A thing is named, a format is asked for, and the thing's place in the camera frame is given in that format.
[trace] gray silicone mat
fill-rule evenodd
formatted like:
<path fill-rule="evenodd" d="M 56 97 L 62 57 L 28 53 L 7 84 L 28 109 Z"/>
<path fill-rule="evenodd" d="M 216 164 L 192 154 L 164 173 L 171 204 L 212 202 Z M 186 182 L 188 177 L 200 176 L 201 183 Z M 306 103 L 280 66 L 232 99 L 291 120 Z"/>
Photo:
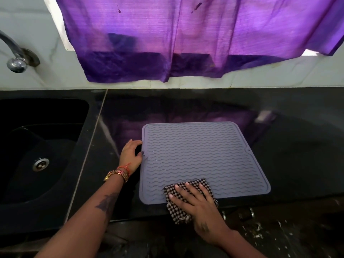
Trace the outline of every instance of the gray silicone mat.
<path fill-rule="evenodd" d="M 165 203 L 167 185 L 205 178 L 217 199 L 267 194 L 270 184 L 233 122 L 147 124 L 140 199 Z"/>

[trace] checkered cloth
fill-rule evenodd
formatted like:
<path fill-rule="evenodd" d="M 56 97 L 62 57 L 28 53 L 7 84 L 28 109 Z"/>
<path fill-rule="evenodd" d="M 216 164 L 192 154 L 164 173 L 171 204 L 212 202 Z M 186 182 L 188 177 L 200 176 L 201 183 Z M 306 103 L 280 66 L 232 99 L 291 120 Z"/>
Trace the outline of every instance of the checkered cloth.
<path fill-rule="evenodd" d="M 214 198 L 213 196 L 213 192 L 210 189 L 210 186 L 208 185 L 207 181 L 205 181 L 204 178 L 202 179 L 198 179 L 198 180 L 194 180 L 189 182 L 190 185 L 192 185 L 193 187 L 195 187 L 202 195 L 203 192 L 200 190 L 199 187 L 199 183 L 201 183 L 209 192 L 209 194 L 212 196 L 212 198 Z M 192 216 L 187 214 L 186 212 L 184 212 L 181 208 L 179 208 L 178 206 L 176 206 L 174 203 L 172 203 L 172 201 L 170 200 L 169 195 L 172 194 L 175 197 L 183 200 L 184 202 L 187 203 L 187 200 L 185 200 L 174 188 L 176 184 L 172 184 L 169 186 L 165 186 L 164 187 L 164 193 L 165 193 L 165 197 L 166 197 L 166 201 L 167 201 L 167 209 L 170 212 L 170 215 L 173 219 L 173 221 L 178 225 L 179 223 L 189 223 L 190 221 L 192 221 Z M 181 188 L 183 188 L 184 190 L 188 191 L 190 194 L 191 192 L 185 187 L 185 182 L 183 183 L 177 183 L 178 186 L 180 186 Z M 214 199 L 215 205 L 216 207 L 218 207 L 218 202 L 216 199 Z"/>

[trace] black sink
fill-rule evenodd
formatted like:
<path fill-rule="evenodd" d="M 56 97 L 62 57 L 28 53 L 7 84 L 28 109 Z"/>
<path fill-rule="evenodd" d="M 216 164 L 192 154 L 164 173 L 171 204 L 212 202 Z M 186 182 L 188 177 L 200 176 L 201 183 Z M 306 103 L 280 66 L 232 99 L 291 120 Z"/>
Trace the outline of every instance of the black sink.
<path fill-rule="evenodd" d="M 79 99 L 0 100 L 0 204 L 36 199 L 58 182 L 88 108 Z"/>

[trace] red string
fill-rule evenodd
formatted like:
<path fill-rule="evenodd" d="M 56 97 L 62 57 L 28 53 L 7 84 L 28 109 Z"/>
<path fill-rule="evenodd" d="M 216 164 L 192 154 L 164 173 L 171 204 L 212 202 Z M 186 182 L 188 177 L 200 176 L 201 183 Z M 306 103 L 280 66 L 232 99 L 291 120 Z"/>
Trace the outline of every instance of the red string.
<path fill-rule="evenodd" d="M 127 170 L 128 175 L 130 176 L 131 171 L 130 171 L 129 168 L 128 168 L 128 165 L 130 165 L 130 164 L 131 164 L 131 163 L 128 163 L 128 164 L 126 164 L 125 166 L 118 166 L 117 169 L 119 169 L 119 168 L 124 168 L 125 170 Z"/>

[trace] sink drain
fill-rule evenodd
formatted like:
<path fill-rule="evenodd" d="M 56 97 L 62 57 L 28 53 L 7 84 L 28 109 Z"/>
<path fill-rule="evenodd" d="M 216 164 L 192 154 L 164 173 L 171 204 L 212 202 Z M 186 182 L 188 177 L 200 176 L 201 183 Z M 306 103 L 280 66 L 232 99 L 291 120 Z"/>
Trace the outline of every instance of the sink drain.
<path fill-rule="evenodd" d="M 49 165 L 49 159 L 41 158 L 33 164 L 32 170 L 35 172 L 39 172 L 45 169 L 48 165 Z"/>

